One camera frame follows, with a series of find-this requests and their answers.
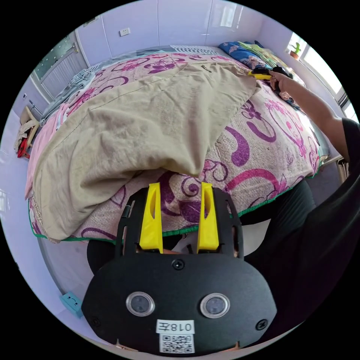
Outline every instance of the pillow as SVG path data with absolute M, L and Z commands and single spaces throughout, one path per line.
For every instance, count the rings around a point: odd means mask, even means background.
M 271 66 L 267 65 L 262 61 L 258 56 L 253 52 L 243 48 L 239 45 L 238 42 L 224 42 L 218 46 L 221 50 L 224 50 L 235 60 L 246 65 L 250 69 L 254 70 L 256 68 L 268 68 L 272 69 Z

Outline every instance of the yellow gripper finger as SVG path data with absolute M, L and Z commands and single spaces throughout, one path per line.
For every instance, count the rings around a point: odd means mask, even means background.
M 249 71 L 248 75 L 253 76 L 257 80 L 270 80 L 272 78 L 271 75 L 266 74 L 254 74 L 252 71 Z
M 161 254 L 163 253 L 160 183 L 149 185 L 139 245 L 144 251 L 159 250 Z
M 213 187 L 211 184 L 201 183 L 201 208 L 197 253 L 216 251 L 218 247 L 219 236 Z

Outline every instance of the electrical outlet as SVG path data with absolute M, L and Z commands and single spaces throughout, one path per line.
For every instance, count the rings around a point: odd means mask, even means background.
M 130 28 L 127 27 L 126 29 L 122 29 L 119 31 L 120 36 L 125 36 L 130 34 Z
M 81 311 L 82 301 L 75 296 L 71 291 L 60 297 L 61 302 L 65 307 L 71 311 L 77 317 L 82 317 L 83 312 Z

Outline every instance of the potted plant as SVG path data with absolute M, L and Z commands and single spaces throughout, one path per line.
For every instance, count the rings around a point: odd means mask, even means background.
M 296 46 L 294 46 L 294 45 L 292 45 L 292 47 L 295 49 L 295 51 L 290 51 L 290 55 L 294 58 L 294 59 L 296 59 L 296 60 L 298 60 L 299 59 L 299 52 L 301 51 L 301 49 L 300 49 L 300 44 L 297 42 L 296 43 Z

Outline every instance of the blue object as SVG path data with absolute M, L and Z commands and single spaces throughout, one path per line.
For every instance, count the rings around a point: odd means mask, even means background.
M 272 70 L 271 66 L 266 64 L 253 52 L 243 48 L 238 42 L 224 42 L 218 47 L 252 70 L 256 68 L 267 68 Z
M 81 304 L 83 302 L 71 291 L 67 292 L 63 296 L 60 296 L 60 300 L 65 305 L 65 307 L 78 318 L 83 316 L 83 312 L 81 311 Z

